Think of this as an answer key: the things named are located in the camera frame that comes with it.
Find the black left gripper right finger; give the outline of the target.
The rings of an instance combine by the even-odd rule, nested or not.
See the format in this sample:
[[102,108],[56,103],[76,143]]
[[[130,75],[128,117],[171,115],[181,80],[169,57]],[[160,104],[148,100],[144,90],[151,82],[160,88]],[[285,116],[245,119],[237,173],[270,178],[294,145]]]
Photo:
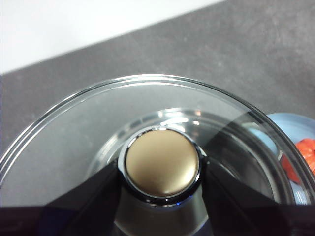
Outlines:
[[313,205],[279,204],[205,161],[202,198],[216,236],[313,236]]

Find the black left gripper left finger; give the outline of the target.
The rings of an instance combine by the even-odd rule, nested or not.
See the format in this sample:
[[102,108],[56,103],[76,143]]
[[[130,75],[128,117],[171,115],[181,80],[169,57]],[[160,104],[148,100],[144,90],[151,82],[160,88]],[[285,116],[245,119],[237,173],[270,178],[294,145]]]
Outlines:
[[121,195],[116,164],[44,206],[2,207],[2,236],[105,236],[112,232]]

